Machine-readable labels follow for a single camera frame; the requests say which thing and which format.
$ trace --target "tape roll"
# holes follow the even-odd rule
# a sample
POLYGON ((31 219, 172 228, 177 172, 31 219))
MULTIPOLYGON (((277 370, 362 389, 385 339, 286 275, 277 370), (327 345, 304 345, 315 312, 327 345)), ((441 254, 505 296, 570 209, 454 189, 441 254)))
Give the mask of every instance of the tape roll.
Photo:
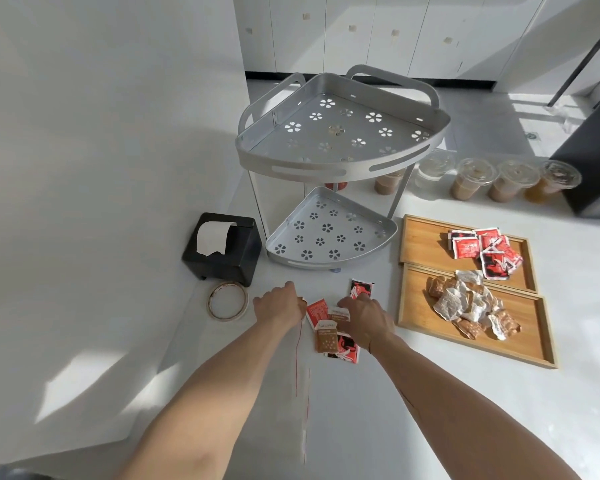
POLYGON ((224 282, 224 283, 220 283, 218 286, 216 286, 211 291, 211 294, 209 295, 209 298, 207 300, 207 313, 209 313, 209 316, 211 316, 211 318, 218 320, 219 322, 232 322, 234 320, 238 320, 239 318, 241 318, 241 316, 243 316, 244 313, 247 311, 248 306, 249 306, 249 293, 247 292, 246 288, 244 286, 242 286, 240 283, 235 282, 235 281, 224 282), (218 293, 218 291, 223 290, 227 287, 231 287, 231 286, 240 288, 240 290, 242 291, 242 295, 244 296, 244 302, 242 303, 242 307, 241 307, 240 311, 238 313, 236 313, 235 315, 233 315, 231 317, 227 317, 227 318, 219 317, 214 313, 214 308, 213 308, 214 298, 216 297, 216 294, 218 293))

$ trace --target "hand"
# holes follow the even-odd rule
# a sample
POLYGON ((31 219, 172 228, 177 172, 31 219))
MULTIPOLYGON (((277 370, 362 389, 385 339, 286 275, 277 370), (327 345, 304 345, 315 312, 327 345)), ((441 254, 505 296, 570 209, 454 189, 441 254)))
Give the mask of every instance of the hand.
POLYGON ((253 309, 258 322, 279 324, 287 332, 304 317, 306 302, 296 296, 296 286, 288 281, 284 288, 273 288, 262 298, 254 298, 253 309))
POLYGON ((377 300, 366 294, 361 294, 356 299, 342 298, 338 306, 348 309, 351 314, 351 321, 338 323, 338 328, 350 334, 360 347, 369 352, 374 339, 392 334, 395 329, 393 318, 382 309, 377 300))

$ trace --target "cup lid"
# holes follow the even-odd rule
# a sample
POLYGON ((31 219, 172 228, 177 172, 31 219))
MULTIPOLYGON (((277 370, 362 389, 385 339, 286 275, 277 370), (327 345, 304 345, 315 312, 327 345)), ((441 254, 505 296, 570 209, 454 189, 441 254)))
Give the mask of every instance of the cup lid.
POLYGON ((430 178, 441 178, 456 167, 456 156, 446 150, 433 150, 420 160, 420 173, 430 178))
POLYGON ((458 175, 474 184, 487 185, 497 178, 498 170, 487 160, 465 158, 458 165, 458 175))
POLYGON ((533 187, 540 180, 538 169, 519 160, 507 160, 498 165, 500 177, 512 181, 522 188, 533 187))
POLYGON ((545 161, 540 167, 540 175, 559 189, 572 189, 582 183, 582 174, 579 170, 560 160, 545 161))

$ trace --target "black receipt printer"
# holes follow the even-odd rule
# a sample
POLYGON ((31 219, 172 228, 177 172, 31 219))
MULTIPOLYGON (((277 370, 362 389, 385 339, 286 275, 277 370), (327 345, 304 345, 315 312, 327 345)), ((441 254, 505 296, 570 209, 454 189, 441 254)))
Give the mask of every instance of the black receipt printer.
POLYGON ((250 286, 256 270, 262 241, 258 233, 256 221, 250 217, 227 216, 205 212, 187 244, 182 260, 191 272, 201 280, 207 277, 237 281, 243 286, 250 286), (197 252, 198 231, 205 222, 235 222, 230 226, 226 236, 224 254, 214 252, 204 256, 197 252))

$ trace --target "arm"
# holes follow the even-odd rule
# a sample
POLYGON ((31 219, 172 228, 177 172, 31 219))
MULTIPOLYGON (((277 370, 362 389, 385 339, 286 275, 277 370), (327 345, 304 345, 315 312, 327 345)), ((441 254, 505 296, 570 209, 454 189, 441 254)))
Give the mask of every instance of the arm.
POLYGON ((118 480, 221 479, 272 355, 304 316, 303 303, 292 282, 254 298, 256 324, 193 373, 118 480))
POLYGON ((394 335, 376 300, 362 295, 338 306, 351 312, 344 331, 382 365, 453 480, 579 480, 528 429, 394 335))

